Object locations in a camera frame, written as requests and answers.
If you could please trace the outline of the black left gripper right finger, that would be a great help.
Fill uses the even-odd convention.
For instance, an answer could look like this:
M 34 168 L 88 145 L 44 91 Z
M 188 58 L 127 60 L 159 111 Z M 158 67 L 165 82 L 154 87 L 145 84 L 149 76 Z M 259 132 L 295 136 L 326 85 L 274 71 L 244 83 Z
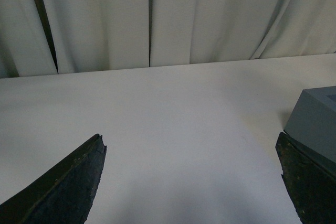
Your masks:
M 282 180 L 302 223 L 335 223 L 335 162 L 281 132 Z

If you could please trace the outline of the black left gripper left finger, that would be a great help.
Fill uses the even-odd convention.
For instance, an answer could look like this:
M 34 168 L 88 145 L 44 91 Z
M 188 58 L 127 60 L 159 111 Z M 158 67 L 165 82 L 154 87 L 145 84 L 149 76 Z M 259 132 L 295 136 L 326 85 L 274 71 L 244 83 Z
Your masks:
M 1 204 L 1 223 L 85 223 L 106 158 L 102 135 L 77 149 Z

